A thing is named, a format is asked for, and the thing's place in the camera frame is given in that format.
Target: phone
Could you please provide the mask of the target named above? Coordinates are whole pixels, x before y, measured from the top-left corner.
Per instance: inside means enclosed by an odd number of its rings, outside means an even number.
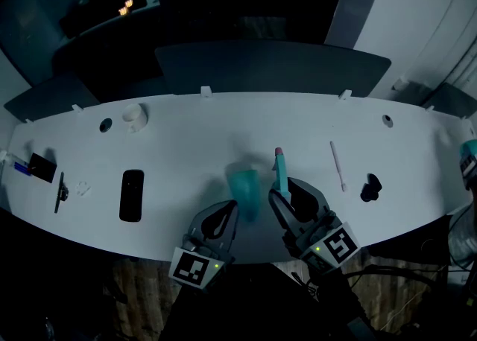
[[[122,175],[121,204],[119,219],[125,222],[139,222],[142,211],[142,170],[126,170]]]

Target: wire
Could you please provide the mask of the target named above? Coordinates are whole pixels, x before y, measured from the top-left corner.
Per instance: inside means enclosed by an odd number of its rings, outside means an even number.
[[[448,267],[448,264],[446,264],[445,266],[442,266],[439,270],[423,270],[423,269],[413,269],[413,268],[404,268],[404,267],[395,267],[395,266],[379,266],[377,264],[370,264],[369,266],[366,266],[366,268],[369,268],[370,270],[371,269],[376,269],[376,270],[401,270],[401,271],[418,271],[418,272],[422,272],[422,273],[439,273],[439,272],[442,272],[443,268],[445,267]],[[448,271],[450,273],[460,273],[460,272],[464,272],[465,270],[462,269],[462,270],[452,270],[452,271]]]
[[[293,271],[293,272],[291,273],[291,275],[293,276],[293,278],[297,281],[297,283],[298,283],[301,287],[306,288],[306,290],[308,291],[308,293],[309,293],[311,296],[316,295],[316,289],[309,286],[310,283],[312,282],[311,279],[309,279],[308,282],[305,284],[305,283],[303,282],[303,280],[298,276],[298,274],[297,274],[295,271]]]
[[[440,271],[442,271],[444,268],[446,268],[447,266],[443,266],[442,268],[440,268],[438,271],[436,271],[436,273],[432,276],[432,278],[434,278]],[[405,307],[407,307],[409,305],[410,302],[412,302],[415,298],[417,298],[419,295],[423,294],[424,292],[426,291],[426,289],[424,288],[422,291],[416,293],[414,296],[412,296],[408,302],[406,302],[402,308],[397,312],[395,313],[385,324],[384,326],[379,329],[380,331],[382,331],[384,328],[386,328],[388,326],[388,324],[393,320],[394,317],[396,317],[398,314],[400,314]]]
[[[357,275],[391,275],[391,276],[402,276],[403,278],[411,278],[413,280],[421,281],[430,287],[434,288],[435,286],[435,281],[431,280],[430,278],[427,278],[425,276],[418,275],[416,273],[406,273],[406,271],[396,271],[396,270],[362,270],[358,271],[357,273],[347,273],[345,275],[346,278],[350,278],[352,276],[357,276]]]
[[[353,283],[353,285],[351,286],[351,290],[355,287],[355,285],[358,284],[358,281],[359,281],[362,277],[363,277],[363,275],[360,275],[360,276],[358,277],[358,279],[357,279],[357,280]]]
[[[452,226],[450,226],[449,232],[447,232],[447,238],[449,238],[449,234],[450,234],[450,232],[454,229],[454,227],[455,227],[455,225],[457,224],[457,222],[458,222],[459,220],[461,220],[461,218],[464,216],[464,214],[466,214],[466,213],[470,210],[470,208],[471,208],[472,206],[473,206],[473,205],[472,205],[472,203],[471,203],[471,204],[469,205],[469,207],[467,208],[467,210],[464,210],[464,211],[462,212],[462,214],[459,215],[459,218],[457,218],[457,220],[455,220],[455,222],[452,224]],[[469,269],[462,267],[462,266],[454,259],[454,257],[452,256],[452,253],[450,252],[450,247],[449,247],[449,256],[450,256],[450,258],[452,259],[452,261],[454,262],[454,264],[455,264],[457,267],[461,268],[462,270],[464,270],[464,271],[466,271],[466,272],[471,272]]]

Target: white mug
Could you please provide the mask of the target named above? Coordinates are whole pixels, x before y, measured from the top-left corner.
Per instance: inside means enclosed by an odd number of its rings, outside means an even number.
[[[129,104],[122,113],[122,119],[128,125],[130,133],[137,132],[148,123],[146,112],[139,104]]]

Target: white table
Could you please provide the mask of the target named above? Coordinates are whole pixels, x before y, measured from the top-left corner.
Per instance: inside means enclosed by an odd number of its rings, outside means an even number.
[[[130,103],[143,103],[148,125],[128,133],[121,121]],[[389,115],[394,126],[386,127]],[[105,118],[113,120],[106,133]],[[458,147],[473,138],[468,120],[417,106],[332,95],[226,93],[163,95],[117,101],[16,127],[9,151],[29,160],[51,148],[52,184],[5,168],[2,185],[11,212],[63,238],[88,246],[170,261],[192,218],[230,198],[226,171],[237,163],[258,170],[262,206],[254,223],[239,220],[232,253],[238,263],[291,259],[283,230],[268,205],[274,149],[285,154],[288,175],[323,192],[348,221],[362,246],[416,229],[470,202],[458,168]],[[329,142],[338,152],[348,190],[341,191]],[[142,219],[119,219],[122,174],[145,172]],[[60,172],[70,194],[54,213]],[[360,198],[367,174],[383,189],[376,202]],[[79,197],[75,186],[92,188]]]

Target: robotic arm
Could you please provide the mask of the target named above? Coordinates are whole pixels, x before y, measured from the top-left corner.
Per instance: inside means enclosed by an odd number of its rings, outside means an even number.
[[[339,220],[319,190],[288,178],[280,148],[275,150],[274,170],[277,180],[268,201],[285,230],[282,238],[290,255],[307,263],[313,275],[338,269],[360,248],[351,228]],[[204,292],[210,290],[234,261],[229,251],[238,212],[237,202],[230,200],[197,214],[182,247],[174,251],[169,277]]]

